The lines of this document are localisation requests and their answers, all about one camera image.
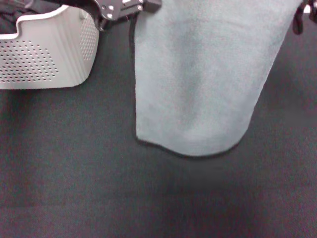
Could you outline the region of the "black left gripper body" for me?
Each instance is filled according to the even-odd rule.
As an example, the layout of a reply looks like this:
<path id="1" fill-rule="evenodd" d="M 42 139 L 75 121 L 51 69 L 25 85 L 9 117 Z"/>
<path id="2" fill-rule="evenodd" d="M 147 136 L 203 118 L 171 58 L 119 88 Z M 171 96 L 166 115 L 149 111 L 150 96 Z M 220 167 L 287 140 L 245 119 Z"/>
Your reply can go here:
<path id="1" fill-rule="evenodd" d="M 122 0 L 94 0 L 95 11 L 92 14 L 99 31 L 108 29 L 112 24 L 124 17 Z"/>

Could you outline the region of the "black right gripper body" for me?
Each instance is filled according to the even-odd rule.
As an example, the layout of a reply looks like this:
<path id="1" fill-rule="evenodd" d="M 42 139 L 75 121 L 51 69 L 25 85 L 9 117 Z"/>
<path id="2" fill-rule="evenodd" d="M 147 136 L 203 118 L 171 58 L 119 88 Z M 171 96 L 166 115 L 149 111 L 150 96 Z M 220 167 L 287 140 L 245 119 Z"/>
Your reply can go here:
<path id="1" fill-rule="evenodd" d="M 314 5 L 310 6 L 310 13 L 309 13 L 309 19 L 314 24 L 317 24 L 317 7 Z"/>

